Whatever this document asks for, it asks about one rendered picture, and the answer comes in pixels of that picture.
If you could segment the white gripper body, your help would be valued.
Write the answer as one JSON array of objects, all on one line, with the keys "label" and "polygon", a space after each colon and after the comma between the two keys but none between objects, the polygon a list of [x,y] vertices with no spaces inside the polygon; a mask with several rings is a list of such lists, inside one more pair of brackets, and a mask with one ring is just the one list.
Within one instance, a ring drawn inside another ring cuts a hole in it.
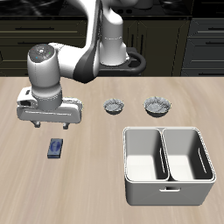
[{"label": "white gripper body", "polygon": [[55,110],[43,111],[29,106],[18,106],[17,117],[23,121],[50,123],[79,123],[83,104],[72,97],[63,97],[61,105]]}]

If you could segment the blue cream cheese box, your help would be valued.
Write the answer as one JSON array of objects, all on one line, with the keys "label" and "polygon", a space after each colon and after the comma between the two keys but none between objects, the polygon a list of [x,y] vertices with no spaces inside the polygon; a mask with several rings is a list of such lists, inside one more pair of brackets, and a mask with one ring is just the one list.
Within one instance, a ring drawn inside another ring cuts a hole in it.
[{"label": "blue cream cheese box", "polygon": [[49,148],[48,148],[47,157],[48,158],[60,158],[62,145],[63,145],[62,139],[52,138]]}]

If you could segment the small grey fluted dish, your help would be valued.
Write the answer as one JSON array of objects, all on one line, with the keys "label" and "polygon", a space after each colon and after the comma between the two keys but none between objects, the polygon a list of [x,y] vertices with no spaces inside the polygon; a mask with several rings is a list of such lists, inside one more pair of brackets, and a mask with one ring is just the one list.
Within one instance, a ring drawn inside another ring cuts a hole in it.
[{"label": "small grey fluted dish", "polygon": [[103,107],[108,113],[116,115],[123,110],[124,102],[119,99],[111,98],[103,103]]}]

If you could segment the large grey fluted dish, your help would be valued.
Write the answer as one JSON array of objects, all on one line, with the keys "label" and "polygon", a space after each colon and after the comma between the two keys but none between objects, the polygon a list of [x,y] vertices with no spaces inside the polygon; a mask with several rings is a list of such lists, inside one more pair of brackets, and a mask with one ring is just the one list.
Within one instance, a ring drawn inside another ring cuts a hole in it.
[{"label": "large grey fluted dish", "polygon": [[145,111],[153,117],[161,117],[168,113],[172,104],[164,97],[152,96],[143,103]]}]

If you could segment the white two-bin basket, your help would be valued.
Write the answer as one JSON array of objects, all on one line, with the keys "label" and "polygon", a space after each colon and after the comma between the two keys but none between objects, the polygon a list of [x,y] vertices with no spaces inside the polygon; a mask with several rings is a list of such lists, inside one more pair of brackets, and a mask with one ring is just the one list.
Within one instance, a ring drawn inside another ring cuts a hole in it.
[{"label": "white two-bin basket", "polygon": [[202,135],[194,127],[127,127],[123,155],[131,206],[199,206],[216,180]]}]

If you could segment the dark kitchen cupboards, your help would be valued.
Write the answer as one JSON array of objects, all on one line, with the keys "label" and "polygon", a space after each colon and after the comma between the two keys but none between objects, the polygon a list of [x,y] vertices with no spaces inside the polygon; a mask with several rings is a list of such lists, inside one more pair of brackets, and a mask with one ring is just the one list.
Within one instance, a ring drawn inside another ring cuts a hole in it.
[{"label": "dark kitchen cupboards", "polygon": [[[138,0],[113,6],[122,18],[122,41],[146,60],[142,76],[180,76],[192,18],[186,8],[198,0]],[[27,53],[39,44],[82,48],[87,16],[67,0],[0,0],[0,76],[28,75]]]}]

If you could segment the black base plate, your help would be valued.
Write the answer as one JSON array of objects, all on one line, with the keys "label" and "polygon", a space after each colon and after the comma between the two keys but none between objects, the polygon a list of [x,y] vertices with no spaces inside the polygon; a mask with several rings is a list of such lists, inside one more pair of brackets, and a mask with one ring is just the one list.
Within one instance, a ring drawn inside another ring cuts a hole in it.
[{"label": "black base plate", "polygon": [[104,77],[138,76],[146,68],[146,60],[135,47],[127,47],[126,51],[129,56],[128,60],[118,66],[100,64],[98,75]]}]

